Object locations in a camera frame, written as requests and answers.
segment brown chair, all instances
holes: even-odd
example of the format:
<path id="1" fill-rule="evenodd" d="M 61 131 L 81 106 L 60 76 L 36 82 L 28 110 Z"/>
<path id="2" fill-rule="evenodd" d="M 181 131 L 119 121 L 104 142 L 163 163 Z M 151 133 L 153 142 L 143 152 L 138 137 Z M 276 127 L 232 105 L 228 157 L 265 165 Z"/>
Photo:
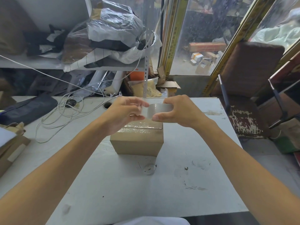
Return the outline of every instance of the brown chair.
<path id="1" fill-rule="evenodd" d="M 258 42 L 240 42 L 234 48 L 211 96 L 220 99 L 238 137 L 266 138 L 267 123 L 250 99 L 267 83 L 284 52 L 284 47 Z M 272 87 L 285 118 L 286 112 L 277 91 Z"/>

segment metal shelf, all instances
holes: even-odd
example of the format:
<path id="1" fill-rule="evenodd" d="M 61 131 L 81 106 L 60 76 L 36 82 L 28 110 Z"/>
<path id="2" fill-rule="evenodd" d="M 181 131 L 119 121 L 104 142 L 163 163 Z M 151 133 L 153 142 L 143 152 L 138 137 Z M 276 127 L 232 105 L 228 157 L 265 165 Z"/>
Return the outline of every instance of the metal shelf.
<path id="1" fill-rule="evenodd" d="M 19 62 L 21 64 L 27 65 L 28 67 L 32 67 L 34 69 L 56 69 L 56 70 L 62 70 L 64 69 L 64 64 L 61 63 L 60 60 L 55 58 L 46 58 L 46 57 L 32 57 L 29 58 L 25 54 L 13 56 L 13 55 L 6 55 L 7 58 L 14 60 L 16 62 Z M 144 58 L 140 60 L 140 63 L 137 66 L 138 61 L 135 61 L 131 64 L 123 64 L 119 61 L 113 60 L 111 58 L 105 57 L 103 59 L 103 62 L 105 63 L 104 66 L 99 68 L 84 68 L 81 67 L 79 70 L 110 70 L 110 71 L 143 71 L 144 70 Z M 14 63 L 10 60 L 7 60 L 5 58 L 0 57 L 0 68 L 27 68 L 22 65 L 19 65 L 17 63 Z"/>

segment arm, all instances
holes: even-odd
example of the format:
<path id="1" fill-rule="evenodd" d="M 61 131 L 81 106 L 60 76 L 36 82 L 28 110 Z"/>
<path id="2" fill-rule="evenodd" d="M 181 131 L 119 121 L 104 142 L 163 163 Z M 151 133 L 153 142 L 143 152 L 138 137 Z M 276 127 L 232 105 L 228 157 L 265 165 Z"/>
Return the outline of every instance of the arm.
<path id="1" fill-rule="evenodd" d="M 195 129 L 222 165 L 243 202 L 260 224 L 299 224 L 300 199 L 228 137 L 186 96 L 164 100 L 174 105 L 153 121 L 177 122 Z"/>
<path id="2" fill-rule="evenodd" d="M 120 97 L 62 149 L 0 199 L 0 224 L 45 224 L 99 143 L 130 121 L 143 120 L 136 97 Z"/>

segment left hand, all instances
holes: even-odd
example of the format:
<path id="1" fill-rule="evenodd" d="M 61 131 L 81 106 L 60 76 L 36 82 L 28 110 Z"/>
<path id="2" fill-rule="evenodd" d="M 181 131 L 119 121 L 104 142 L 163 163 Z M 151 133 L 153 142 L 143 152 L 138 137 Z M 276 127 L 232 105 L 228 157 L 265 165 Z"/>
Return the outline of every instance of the left hand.
<path id="1" fill-rule="evenodd" d="M 149 104 L 138 97 L 118 97 L 98 119 L 109 136 L 131 121 L 144 120 L 145 117 L 141 115 L 142 106 L 149 107 Z"/>

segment table surface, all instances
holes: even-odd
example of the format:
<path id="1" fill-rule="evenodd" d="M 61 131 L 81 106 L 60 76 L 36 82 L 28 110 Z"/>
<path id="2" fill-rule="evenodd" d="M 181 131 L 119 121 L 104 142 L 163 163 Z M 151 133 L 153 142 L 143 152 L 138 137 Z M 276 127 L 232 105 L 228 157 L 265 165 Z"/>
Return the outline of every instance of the table surface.
<path id="1" fill-rule="evenodd" d="M 15 97 L 17 101 L 27 98 Z M 218 98 L 192 100 L 240 145 Z M 84 110 L 91 110 L 102 101 L 103 98 L 87 98 Z M 147 98 L 146 101 L 162 103 L 163 99 Z M 26 126 L 25 136 L 32 141 L 0 179 L 0 197 L 104 111 L 101 106 L 88 116 L 74 120 L 44 144 L 34 140 L 40 119 Z M 56 124 L 66 120 L 62 118 Z M 40 128 L 37 138 L 48 139 L 56 131 Z M 248 211 L 212 151 L 193 129 L 164 123 L 163 133 L 164 144 L 157 158 L 117 155 L 110 137 L 106 137 L 47 225 L 112 224 L 139 216 L 188 217 Z M 153 175 L 143 172 L 149 164 L 157 165 Z"/>

